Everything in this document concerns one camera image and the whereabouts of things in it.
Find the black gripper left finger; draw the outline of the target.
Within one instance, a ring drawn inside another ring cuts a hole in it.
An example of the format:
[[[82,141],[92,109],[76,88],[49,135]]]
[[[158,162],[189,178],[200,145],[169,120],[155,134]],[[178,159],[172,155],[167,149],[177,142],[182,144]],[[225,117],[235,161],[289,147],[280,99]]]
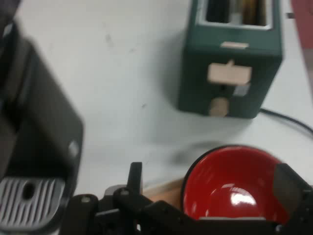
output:
[[[114,205],[128,220],[155,220],[153,202],[142,195],[142,163],[130,165],[126,186],[114,192]]]

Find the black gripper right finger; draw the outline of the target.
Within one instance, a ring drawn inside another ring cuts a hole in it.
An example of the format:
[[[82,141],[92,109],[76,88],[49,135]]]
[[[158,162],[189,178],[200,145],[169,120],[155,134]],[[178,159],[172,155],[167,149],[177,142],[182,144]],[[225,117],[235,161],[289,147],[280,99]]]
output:
[[[312,216],[313,187],[288,164],[277,164],[273,177],[273,195],[289,216]]]

